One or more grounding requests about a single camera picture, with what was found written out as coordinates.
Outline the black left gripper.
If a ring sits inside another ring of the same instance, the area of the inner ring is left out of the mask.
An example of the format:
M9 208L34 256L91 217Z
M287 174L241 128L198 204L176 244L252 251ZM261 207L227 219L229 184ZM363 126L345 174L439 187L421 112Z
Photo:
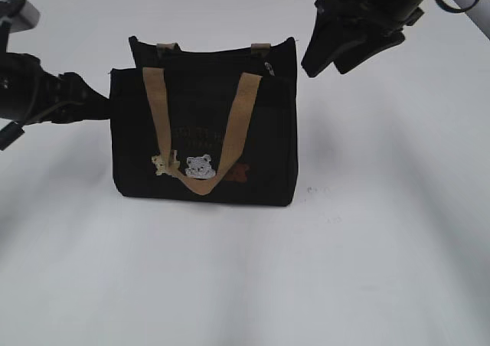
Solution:
M20 126L106 120L110 118L108 101L77 73L57 77L44 71L34 56L1 54L2 119Z

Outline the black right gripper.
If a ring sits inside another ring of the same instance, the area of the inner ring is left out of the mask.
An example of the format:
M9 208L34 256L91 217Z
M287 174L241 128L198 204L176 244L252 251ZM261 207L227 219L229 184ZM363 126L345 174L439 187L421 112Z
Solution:
M396 30L411 26L420 18L422 1L316 0L315 25L302 58L303 70L309 77L317 77L334 62L339 73L346 74L380 52L402 44L405 36ZM377 34L364 42L363 33L344 20L366 21L396 32Z

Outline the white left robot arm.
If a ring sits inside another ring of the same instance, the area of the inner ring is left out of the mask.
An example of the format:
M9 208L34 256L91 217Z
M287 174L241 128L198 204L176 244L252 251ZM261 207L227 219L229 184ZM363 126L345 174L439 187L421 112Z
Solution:
M8 51L15 32L39 22L28 0L1 0L1 118L27 126L110 118L110 102L73 72L53 75L34 55Z

